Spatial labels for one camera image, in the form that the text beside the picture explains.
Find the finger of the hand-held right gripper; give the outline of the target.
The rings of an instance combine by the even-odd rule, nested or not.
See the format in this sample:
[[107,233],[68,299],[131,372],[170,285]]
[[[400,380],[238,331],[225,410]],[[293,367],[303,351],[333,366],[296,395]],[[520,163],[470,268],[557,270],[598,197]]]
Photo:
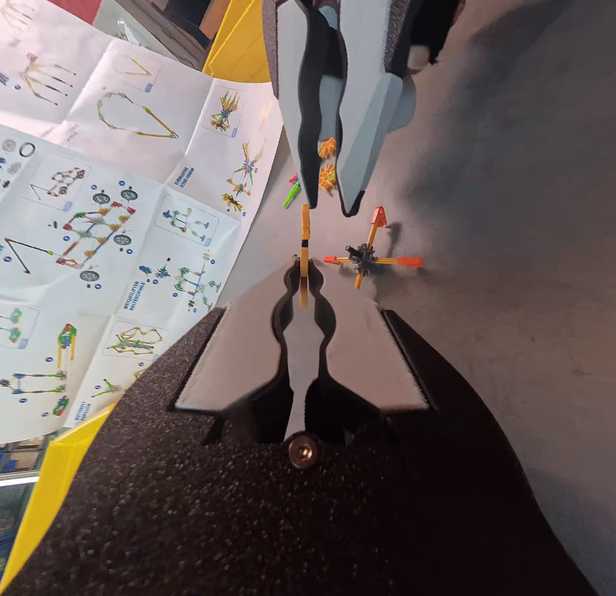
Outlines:
[[338,37],[344,66],[338,107],[336,175],[343,215],[358,213],[402,94],[384,57],[392,0],[340,0]]
[[336,138],[335,0],[286,0],[277,6],[278,102],[291,156],[311,209],[319,199],[319,148]]

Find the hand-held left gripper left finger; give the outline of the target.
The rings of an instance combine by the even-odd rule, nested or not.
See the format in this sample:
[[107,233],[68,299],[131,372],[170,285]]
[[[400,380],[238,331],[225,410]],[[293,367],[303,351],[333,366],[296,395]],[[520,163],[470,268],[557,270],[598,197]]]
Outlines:
[[261,400],[291,405],[284,330],[298,286],[299,259],[290,259],[229,302],[175,407],[231,411]]

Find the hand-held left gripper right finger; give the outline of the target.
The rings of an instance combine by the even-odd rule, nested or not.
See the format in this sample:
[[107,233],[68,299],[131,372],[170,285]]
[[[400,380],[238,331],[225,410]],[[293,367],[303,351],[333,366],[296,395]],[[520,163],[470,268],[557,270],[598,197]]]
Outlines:
[[319,346],[319,399],[326,412],[413,412],[429,408],[379,305],[332,266],[309,263]]

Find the orange grey toy assembly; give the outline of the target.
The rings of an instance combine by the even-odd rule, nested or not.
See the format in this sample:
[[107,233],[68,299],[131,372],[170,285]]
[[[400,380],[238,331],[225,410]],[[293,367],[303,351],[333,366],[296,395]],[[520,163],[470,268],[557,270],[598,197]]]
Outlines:
[[374,239],[379,229],[387,226],[386,212],[383,206],[375,207],[370,222],[371,228],[368,238],[357,247],[346,246],[347,256],[325,256],[322,261],[326,264],[341,266],[352,264],[356,273],[355,288],[360,289],[363,279],[369,276],[379,265],[397,266],[419,270],[424,265],[424,259],[417,256],[383,257],[377,256],[374,249]]

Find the yellow plastic bin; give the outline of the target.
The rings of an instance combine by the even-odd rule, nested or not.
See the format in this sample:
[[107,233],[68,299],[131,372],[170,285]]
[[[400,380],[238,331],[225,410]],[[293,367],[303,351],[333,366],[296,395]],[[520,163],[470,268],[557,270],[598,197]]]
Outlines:
[[74,476],[115,404],[52,440],[1,579],[1,593],[34,553],[62,507]]
[[270,82],[261,3],[214,0],[201,25],[205,31],[215,17],[220,19],[202,69],[205,75],[239,83]]

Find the blue yellow green toy assembly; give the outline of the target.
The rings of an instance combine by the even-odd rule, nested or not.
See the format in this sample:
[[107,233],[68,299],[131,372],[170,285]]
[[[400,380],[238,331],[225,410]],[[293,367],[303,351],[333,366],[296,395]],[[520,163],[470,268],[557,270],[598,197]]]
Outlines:
[[[336,159],[336,139],[330,137],[322,140],[319,143],[318,154],[321,159],[319,188],[332,197],[338,184],[335,165],[333,162],[330,162],[330,160]],[[284,208],[287,208],[301,191],[298,175],[294,175],[289,179],[289,183],[291,184],[291,190],[283,203]]]

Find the white instruction sheet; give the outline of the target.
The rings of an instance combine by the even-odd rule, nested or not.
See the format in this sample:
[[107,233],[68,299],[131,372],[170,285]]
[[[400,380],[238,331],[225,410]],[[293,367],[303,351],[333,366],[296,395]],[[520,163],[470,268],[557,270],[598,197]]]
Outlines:
[[215,305],[281,135],[218,80],[1,0],[1,443],[122,396]]

